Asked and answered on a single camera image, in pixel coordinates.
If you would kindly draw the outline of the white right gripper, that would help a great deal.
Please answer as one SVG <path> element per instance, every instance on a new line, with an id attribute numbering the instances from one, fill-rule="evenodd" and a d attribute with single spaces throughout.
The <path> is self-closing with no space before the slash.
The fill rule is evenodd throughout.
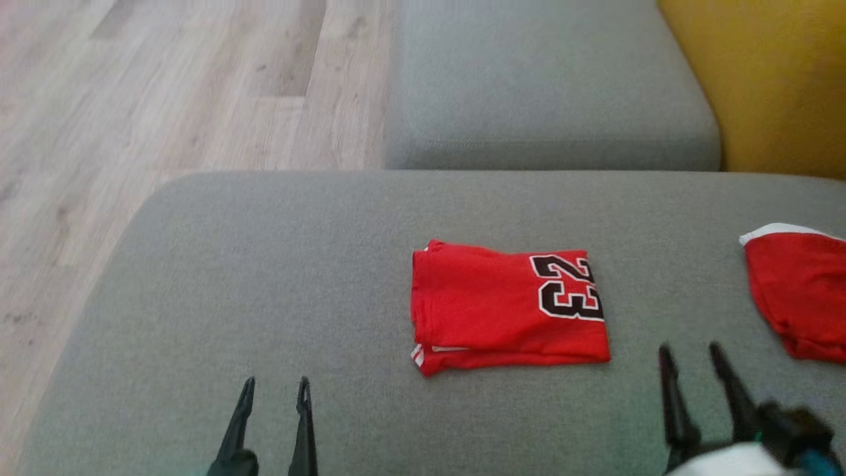
<path id="1" fill-rule="evenodd" d="M 679 370 L 673 352 L 668 344 L 662 344 L 660 385 L 664 436 L 669 449 L 668 463 L 681 464 L 667 474 L 791 475 L 792 470 L 780 464 L 761 443 L 748 442 L 761 439 L 757 407 L 720 344 L 711 342 L 709 352 L 711 364 L 717 379 L 722 383 L 728 403 L 732 420 L 732 442 L 737 444 L 693 457 L 701 443 L 701 431 L 689 415 L 679 386 Z"/>

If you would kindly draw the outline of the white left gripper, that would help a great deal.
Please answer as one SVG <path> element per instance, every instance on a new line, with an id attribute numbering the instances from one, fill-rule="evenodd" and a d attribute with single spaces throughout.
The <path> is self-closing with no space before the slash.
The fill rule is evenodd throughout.
<path id="1" fill-rule="evenodd" d="M 206 472 L 207 476 L 257 476 L 259 463 L 256 453 L 246 451 L 245 434 L 247 422 L 252 413 L 256 378 L 245 380 L 241 394 L 227 425 L 218 450 L 218 457 L 212 461 Z M 302 377 L 299 383 L 296 411 L 298 427 L 292 459 L 288 466 L 288 476 L 319 474 L 317 444 L 313 422 L 311 386 L 308 377 Z"/>

